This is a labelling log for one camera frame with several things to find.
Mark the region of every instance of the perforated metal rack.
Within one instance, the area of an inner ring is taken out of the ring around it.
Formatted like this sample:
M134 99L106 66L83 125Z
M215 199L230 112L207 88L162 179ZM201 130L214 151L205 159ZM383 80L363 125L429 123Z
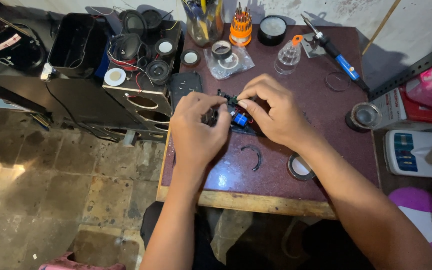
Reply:
M379 87L369 91L368 99L373 101L378 97L386 94L387 92L393 90L394 88L408 82L414 76L421 74L423 71L428 70L432 67L432 52L421 58L421 60L407 67L404 71L394 76L387 82L381 84Z

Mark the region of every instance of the white wall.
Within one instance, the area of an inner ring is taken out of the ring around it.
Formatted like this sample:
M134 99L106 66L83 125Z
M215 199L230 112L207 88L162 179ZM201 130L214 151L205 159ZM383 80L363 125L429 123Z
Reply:
M180 0L0 0L8 6L33 8L41 13L52 11L86 13L94 8L113 5L144 11L156 8L169 12L176 20L186 21ZM283 15L289 24L303 25L300 13L317 26L356 27L360 32L361 50L378 28L394 0L247 0L253 22L267 15ZM238 1L224 0L225 21L230 22ZM366 82L375 88L397 75L406 66L432 51L432 1L401 0L393 15L363 56Z

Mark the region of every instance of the table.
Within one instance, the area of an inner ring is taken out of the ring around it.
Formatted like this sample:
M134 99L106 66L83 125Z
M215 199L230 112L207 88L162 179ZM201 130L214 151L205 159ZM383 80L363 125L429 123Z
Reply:
M294 93L310 124L325 136L341 156L378 187L373 133L354 132L344 121L345 114L355 104L367 101L366 94L353 83L349 89L342 92L330 90L326 86L325 77L339 69L328 56L309 59L302 52L294 73L280 75L273 67L279 50L294 35L310 33L311 30L307 26L288 26L285 42L268 47L257 40L257 28L258 25L253 27L252 41L246 47L255 63L252 69L226 80L216 80L206 66L203 49L186 36L184 49L200 52L201 62L192 69L182 67L180 72L197 71L201 75L203 91L209 95L216 95L217 89L230 95L238 95L249 80L268 73ZM320 30L331 37L348 62L362 74L356 29L321 27ZM229 25L226 25L223 38L227 40L228 34ZM252 171L257 162L255 152L240 150L245 145L255 146L261 151L262 164L257 171ZM231 132L223 150L208 166L207 179L198 204L252 212L336 219L333 207L319 181L299 181L289 174L287 162L292 153L290 149L267 138ZM166 198L174 160L172 138L168 136L156 196L158 201Z

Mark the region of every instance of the wooden stick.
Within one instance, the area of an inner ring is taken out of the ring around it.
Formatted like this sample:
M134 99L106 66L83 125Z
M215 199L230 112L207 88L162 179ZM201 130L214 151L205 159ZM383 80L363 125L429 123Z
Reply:
M393 11L396 9L396 7L398 6L399 2L401 2L401 0L395 0L394 1L393 5L388 10L388 13L386 14L386 16L384 17L384 19L379 24L378 29L376 29L376 32L372 35L371 39L369 40L368 45L366 45L366 47L364 48L363 53L362 53L363 55L368 50L369 46L373 43L373 41L376 39L376 37L378 36L378 34L381 31L381 29L385 26L386 21L389 19L389 16L391 16L391 14L393 14Z

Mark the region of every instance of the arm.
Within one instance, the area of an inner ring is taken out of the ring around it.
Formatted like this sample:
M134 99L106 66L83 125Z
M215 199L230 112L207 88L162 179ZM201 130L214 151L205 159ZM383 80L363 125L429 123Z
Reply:
M268 102L269 112L248 99L256 95ZM251 80L237 99L269 139L309 164L341 224L376 268L432 269L432 249L423 235L304 120L290 91L265 74Z
M231 115L221 96L191 92L178 103L169 126L177 162L159 219L141 262L141 270L191 269L195 253L196 194L207 164L228 138ZM219 105L216 126L201 123Z

